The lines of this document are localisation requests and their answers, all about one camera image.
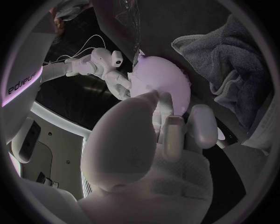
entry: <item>white cable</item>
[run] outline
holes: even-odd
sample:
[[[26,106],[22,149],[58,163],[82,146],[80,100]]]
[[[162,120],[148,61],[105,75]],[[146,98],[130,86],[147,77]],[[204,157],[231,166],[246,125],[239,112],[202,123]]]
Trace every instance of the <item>white cable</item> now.
[[[94,36],[99,36],[99,37],[102,39],[103,44],[104,44],[104,48],[106,49],[105,41],[103,40],[102,36],[100,36],[100,35],[98,35],[98,34],[95,34],[95,35],[92,35],[92,36],[84,43],[84,45],[82,46],[82,48],[81,48],[75,55],[73,55],[72,57],[69,56],[69,55],[61,55],[61,56],[58,57],[57,60],[54,61],[54,62],[49,62],[49,63],[48,63],[48,62],[44,62],[44,63],[45,63],[45,64],[50,64],[50,63],[61,62],[61,61],[64,61],[64,60],[66,60],[66,59],[69,59],[69,58],[74,58],[74,57],[76,57],[76,56],[82,54],[85,50],[88,50],[88,49],[96,49],[96,48],[87,48],[87,49],[83,50],[82,52],[80,52],[80,51],[83,49],[83,47],[86,45],[86,43],[87,43],[92,37],[94,37]],[[59,58],[61,58],[61,57],[63,57],[63,56],[67,56],[68,58],[59,60]]]

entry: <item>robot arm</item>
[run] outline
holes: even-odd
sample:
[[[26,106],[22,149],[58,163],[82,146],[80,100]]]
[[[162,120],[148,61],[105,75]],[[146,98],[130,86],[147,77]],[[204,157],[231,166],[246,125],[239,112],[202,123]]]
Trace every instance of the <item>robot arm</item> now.
[[[121,52],[97,48],[80,59],[71,58],[64,63],[53,63],[43,67],[41,83],[61,76],[95,75],[105,80],[109,91],[119,100],[130,98],[130,81],[116,70],[123,61]]]

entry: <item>pink light strip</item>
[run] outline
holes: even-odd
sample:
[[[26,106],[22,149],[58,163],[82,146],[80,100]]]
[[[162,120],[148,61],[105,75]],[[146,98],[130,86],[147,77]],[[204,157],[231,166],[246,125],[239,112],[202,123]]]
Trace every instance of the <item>pink light strip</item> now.
[[[36,77],[32,79],[30,82],[28,82],[23,88],[21,88],[19,91],[17,91],[12,96],[6,96],[6,98],[3,100],[2,107],[10,103],[13,99],[15,99],[18,95],[20,95],[23,91],[25,91],[29,86],[31,86],[42,74],[43,66],[40,68],[40,70],[37,72]]]

